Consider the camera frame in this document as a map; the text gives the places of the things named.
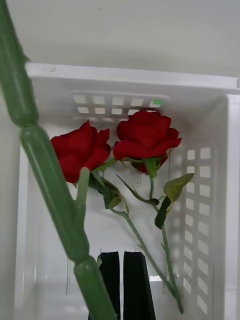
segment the red rose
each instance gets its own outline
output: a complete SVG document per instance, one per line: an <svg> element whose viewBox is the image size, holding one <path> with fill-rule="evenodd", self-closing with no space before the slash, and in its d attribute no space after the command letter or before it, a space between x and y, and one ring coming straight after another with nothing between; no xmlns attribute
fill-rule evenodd
<svg viewBox="0 0 240 320"><path fill-rule="evenodd" d="M77 182L83 167L92 171L104 164L111 152L109 136L109 129L98 133L87 121L79 129L51 139L67 182Z"/></svg>
<svg viewBox="0 0 240 320"><path fill-rule="evenodd" d="M114 157L117 160L125 157L138 160L164 157L166 161L166 151L177 147L182 140L178 138L179 132L170 128L171 120L157 111L142 110L129 116L128 121L122 121L117 126L116 133L121 141L115 143ZM145 171L143 166L138 166L135 167Z"/></svg>

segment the rose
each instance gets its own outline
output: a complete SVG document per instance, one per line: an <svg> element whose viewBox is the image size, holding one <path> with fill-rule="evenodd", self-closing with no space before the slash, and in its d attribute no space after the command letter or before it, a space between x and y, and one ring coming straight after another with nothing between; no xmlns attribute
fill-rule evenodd
<svg viewBox="0 0 240 320"><path fill-rule="evenodd" d="M141 110L129 116L117 126L116 133L121 141L115 143L113 155L117 160L130 158L143 160L157 158L157 169L167 159L166 151L177 147L181 138L179 132L170 128L172 119L157 111ZM132 162L133 166L146 172L143 163Z"/></svg>
<svg viewBox="0 0 240 320"><path fill-rule="evenodd" d="M109 136L109 129L98 133L87 121L79 129L51 139L67 182L76 183L83 167L92 171L104 164L111 152Z"/></svg>

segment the white wall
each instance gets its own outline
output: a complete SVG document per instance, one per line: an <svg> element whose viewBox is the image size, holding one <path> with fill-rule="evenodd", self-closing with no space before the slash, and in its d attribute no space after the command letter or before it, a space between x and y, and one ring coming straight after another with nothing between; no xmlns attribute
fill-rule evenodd
<svg viewBox="0 0 240 320"><path fill-rule="evenodd" d="M12 320L15 291L19 137L0 92L0 319Z"/></svg>
<svg viewBox="0 0 240 320"><path fill-rule="evenodd" d="M8 0L33 62L240 77L239 0Z"/></svg>

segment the plastic crate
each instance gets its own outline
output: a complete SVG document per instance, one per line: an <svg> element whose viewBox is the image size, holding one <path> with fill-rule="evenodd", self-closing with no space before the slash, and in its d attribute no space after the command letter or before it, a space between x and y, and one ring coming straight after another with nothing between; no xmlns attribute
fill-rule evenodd
<svg viewBox="0 0 240 320"><path fill-rule="evenodd" d="M157 319L237 320L240 85L232 77L157 71L27 64L40 113L49 137L78 128L90 119L98 128L115 128L143 107L172 117L182 137L159 171L155 192L187 172L195 172L167 218L174 270L184 315L148 266ZM114 168L141 195L149 180L130 166ZM155 213L134 199L112 169L106 177L129 203L130 214L157 264L166 270L161 232ZM69 188L75 196L76 190ZM138 242L119 216L104 209L90 190L85 230L90 253L119 251L121 309L123 254L138 251ZM88 310L67 260L28 160L21 150L15 278L15 320L87 319Z"/></svg>

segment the green plastic pole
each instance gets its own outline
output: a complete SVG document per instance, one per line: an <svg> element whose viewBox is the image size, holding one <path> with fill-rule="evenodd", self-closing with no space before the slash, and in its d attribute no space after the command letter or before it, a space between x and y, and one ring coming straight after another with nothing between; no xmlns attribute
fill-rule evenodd
<svg viewBox="0 0 240 320"><path fill-rule="evenodd" d="M0 0L0 81L11 120L21 127L20 140L93 320L117 320L89 242L78 227L75 205L46 132L38 126L32 83L9 11Z"/></svg>

